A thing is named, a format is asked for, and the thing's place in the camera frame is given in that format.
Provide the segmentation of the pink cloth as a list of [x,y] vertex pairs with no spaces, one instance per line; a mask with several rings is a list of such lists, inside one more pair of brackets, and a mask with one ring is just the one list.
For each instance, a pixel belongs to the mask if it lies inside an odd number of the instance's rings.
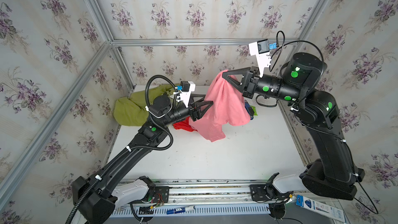
[[223,73],[221,71],[215,77],[205,96],[205,100],[212,101],[213,105],[201,119],[189,120],[189,125],[211,142],[226,137],[222,130],[225,124],[236,127],[250,122],[243,94],[222,77]]

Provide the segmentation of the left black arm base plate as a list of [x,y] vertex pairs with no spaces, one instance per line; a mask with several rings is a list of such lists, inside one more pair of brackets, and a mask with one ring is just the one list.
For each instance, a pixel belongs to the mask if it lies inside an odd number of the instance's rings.
[[149,189],[147,194],[143,199],[135,201],[136,203],[150,203],[154,204],[164,204],[169,202],[170,187],[168,186],[155,186]]

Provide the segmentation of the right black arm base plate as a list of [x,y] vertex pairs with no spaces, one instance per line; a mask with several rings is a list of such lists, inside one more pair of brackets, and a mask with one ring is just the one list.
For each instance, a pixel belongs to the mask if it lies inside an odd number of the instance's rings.
[[252,184],[249,186],[251,199],[255,202],[284,201],[292,192],[280,193],[274,186],[266,184]]

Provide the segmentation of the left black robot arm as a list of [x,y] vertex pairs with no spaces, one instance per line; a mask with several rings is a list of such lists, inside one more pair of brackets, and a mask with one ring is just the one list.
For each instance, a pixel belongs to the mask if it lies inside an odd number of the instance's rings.
[[[150,86],[156,79],[163,79],[171,85],[173,97],[162,94],[150,100]],[[205,100],[205,95],[195,94],[194,91],[193,82],[182,81],[176,86],[163,75],[154,75],[149,79],[144,90],[145,110],[148,113],[146,122],[110,162],[88,178],[80,176],[73,181],[74,207],[66,223],[72,223],[76,213],[80,213],[88,224],[103,224],[115,209],[145,199],[155,188],[148,177],[142,176],[124,186],[119,183],[144,156],[154,150],[167,150],[173,145],[169,125],[186,118],[199,120],[213,106],[213,101]]]

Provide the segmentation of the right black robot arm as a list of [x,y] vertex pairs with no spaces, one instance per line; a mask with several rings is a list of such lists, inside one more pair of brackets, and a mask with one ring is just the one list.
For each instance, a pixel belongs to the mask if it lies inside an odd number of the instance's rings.
[[249,51],[257,58],[257,66],[226,71],[222,77],[248,99],[259,95],[286,102],[310,133],[319,159],[309,163],[301,174],[274,174],[261,190],[253,192],[253,200],[281,205],[287,203],[291,193],[304,190],[321,197],[354,200],[365,171],[353,161],[335,97],[316,89],[327,68],[323,54],[298,52],[281,67],[279,76],[266,75],[264,69],[274,67],[286,41],[275,45],[275,53],[270,54],[267,39],[251,43]]

